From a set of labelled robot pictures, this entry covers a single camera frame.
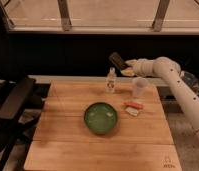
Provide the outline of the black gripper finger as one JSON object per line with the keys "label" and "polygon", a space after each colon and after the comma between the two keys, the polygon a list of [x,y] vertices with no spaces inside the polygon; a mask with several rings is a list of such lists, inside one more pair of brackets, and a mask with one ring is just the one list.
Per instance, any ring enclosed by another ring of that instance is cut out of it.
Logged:
{"label": "black gripper finger", "polygon": [[128,67],[125,61],[121,58],[121,56],[117,52],[113,52],[109,56],[109,60],[115,65],[115,67],[119,70],[124,70]]}

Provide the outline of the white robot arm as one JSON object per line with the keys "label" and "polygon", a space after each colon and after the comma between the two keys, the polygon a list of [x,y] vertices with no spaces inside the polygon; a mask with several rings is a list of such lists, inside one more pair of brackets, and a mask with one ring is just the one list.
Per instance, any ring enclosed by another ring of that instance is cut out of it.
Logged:
{"label": "white robot arm", "polygon": [[113,52],[109,60],[124,76],[161,78],[169,86],[199,139],[199,97],[181,79],[181,68],[178,63],[167,57],[153,60],[141,58],[126,62],[117,52]]}

